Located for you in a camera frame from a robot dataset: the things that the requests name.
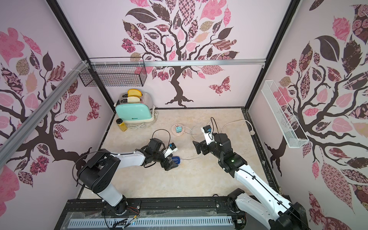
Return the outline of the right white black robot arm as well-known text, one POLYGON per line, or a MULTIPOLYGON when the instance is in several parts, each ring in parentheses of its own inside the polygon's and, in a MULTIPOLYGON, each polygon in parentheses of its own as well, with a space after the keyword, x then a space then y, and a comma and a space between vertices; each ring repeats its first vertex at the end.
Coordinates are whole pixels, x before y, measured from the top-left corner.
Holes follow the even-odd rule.
POLYGON ((205 126, 202 133, 204 141, 193 142, 197 154, 214 155, 223 171, 252 193, 252 196, 235 193, 232 200, 236 211, 251 215, 268 230, 309 229, 305 208, 298 202, 291 203, 262 180, 248 162, 233 151, 225 133, 214 133, 210 126, 205 126))

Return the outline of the teal usb charger block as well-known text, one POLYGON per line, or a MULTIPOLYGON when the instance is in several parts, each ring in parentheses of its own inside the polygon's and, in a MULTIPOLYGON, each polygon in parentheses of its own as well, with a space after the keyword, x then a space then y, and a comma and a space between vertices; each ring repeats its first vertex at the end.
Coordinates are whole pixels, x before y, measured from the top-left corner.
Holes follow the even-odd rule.
POLYGON ((181 125, 177 125, 175 127, 175 131, 176 131, 176 133, 182 133, 183 132, 183 127, 181 125))

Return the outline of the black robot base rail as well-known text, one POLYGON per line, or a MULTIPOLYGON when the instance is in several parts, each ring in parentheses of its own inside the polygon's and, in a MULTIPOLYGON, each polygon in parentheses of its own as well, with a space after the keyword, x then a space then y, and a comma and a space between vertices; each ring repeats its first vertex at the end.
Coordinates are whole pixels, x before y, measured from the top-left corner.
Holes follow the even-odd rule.
POLYGON ((113 228, 112 230, 268 230, 251 215, 235 210, 233 192, 227 196, 205 197, 166 197, 129 198, 128 209, 124 214, 116 214, 101 199, 69 200, 58 219, 55 228, 67 230, 70 219, 98 218, 143 218, 143 217, 231 217, 234 225, 208 227, 151 227, 151 228, 113 228))

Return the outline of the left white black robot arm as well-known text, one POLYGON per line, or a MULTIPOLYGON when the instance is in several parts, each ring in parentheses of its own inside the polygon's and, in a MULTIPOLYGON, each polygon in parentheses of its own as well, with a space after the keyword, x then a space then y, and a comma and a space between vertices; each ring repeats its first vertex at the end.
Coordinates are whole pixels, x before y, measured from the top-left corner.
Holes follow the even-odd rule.
POLYGON ((121 215, 127 211, 128 202, 112 184, 116 171, 131 166, 145 167, 150 163, 159 163, 165 171, 169 171, 178 167, 178 163, 172 160, 173 153, 177 150, 174 143, 165 146, 157 138, 150 139, 148 145, 128 153, 115 153, 101 149, 77 171, 77 181, 85 184, 116 214, 121 215))

